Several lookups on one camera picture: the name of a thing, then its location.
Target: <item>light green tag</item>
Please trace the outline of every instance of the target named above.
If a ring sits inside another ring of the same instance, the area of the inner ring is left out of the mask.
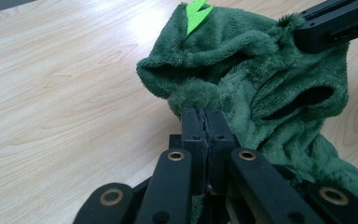
[[[187,12],[187,35],[189,35],[200,23],[208,16],[212,11],[213,6],[207,7],[200,11],[200,9],[205,5],[207,0],[194,0],[192,3],[189,3],[186,6]]]

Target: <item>wooden table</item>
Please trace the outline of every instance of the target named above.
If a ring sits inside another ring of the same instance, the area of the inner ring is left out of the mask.
[[[39,0],[0,11],[0,223],[71,223],[103,184],[149,177],[180,123],[137,77],[181,1]],[[321,1],[218,1],[279,19]],[[358,167],[358,40],[351,99],[323,133]]]

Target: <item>green towel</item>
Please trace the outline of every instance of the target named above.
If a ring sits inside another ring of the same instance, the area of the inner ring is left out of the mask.
[[[241,146],[257,149],[303,181],[337,184],[358,197],[358,170],[321,134],[348,100],[348,45],[319,54],[296,48],[298,15],[275,21],[215,7],[187,35],[178,6],[150,55],[137,65],[145,86],[179,116],[190,106],[220,109]]]

